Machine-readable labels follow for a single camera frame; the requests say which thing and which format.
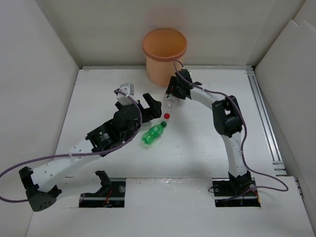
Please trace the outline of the red label clear bottle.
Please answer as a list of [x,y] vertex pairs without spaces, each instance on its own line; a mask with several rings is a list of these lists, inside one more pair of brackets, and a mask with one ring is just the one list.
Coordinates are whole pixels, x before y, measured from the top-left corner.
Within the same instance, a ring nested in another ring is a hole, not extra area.
[[163,102],[163,109],[162,109],[162,115],[165,120],[169,120],[171,117],[171,112],[173,108],[175,107],[177,102],[177,98],[173,96],[172,94],[167,94],[165,96],[164,102]]

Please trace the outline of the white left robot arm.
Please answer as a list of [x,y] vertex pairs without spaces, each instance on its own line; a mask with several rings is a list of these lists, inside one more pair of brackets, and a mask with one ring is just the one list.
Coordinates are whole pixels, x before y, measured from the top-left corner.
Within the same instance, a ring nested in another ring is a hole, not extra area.
[[111,120],[89,132],[67,154],[58,155],[42,166],[25,166],[19,170],[27,201],[34,212],[43,211],[58,199],[69,196],[71,185],[65,180],[69,174],[122,148],[133,140],[143,123],[161,117],[161,102],[149,93],[143,94],[149,105],[143,108],[132,95],[118,89],[114,92],[118,111]]

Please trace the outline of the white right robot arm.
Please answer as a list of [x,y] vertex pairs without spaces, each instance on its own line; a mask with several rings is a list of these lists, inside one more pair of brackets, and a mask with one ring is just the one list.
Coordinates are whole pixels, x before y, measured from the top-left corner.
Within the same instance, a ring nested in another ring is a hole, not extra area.
[[244,164],[241,148],[242,119],[237,100],[234,96],[209,92],[201,83],[192,82],[190,72],[181,69],[170,78],[166,94],[178,99],[189,98],[212,110],[215,130],[221,135],[228,157],[230,195],[238,195],[252,184],[251,174]]

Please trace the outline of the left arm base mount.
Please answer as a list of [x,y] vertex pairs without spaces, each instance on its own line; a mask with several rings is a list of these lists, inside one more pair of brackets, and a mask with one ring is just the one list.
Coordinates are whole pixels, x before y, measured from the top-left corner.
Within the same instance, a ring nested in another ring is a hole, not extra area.
[[110,179],[105,171],[96,171],[101,187],[95,192],[83,193],[79,208],[123,208],[125,205],[126,179]]

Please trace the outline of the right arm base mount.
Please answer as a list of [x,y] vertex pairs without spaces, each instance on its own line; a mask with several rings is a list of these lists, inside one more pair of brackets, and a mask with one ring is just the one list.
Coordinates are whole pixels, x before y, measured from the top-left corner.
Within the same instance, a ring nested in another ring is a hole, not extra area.
[[260,207],[255,180],[250,172],[238,177],[215,178],[208,190],[214,194],[216,207]]

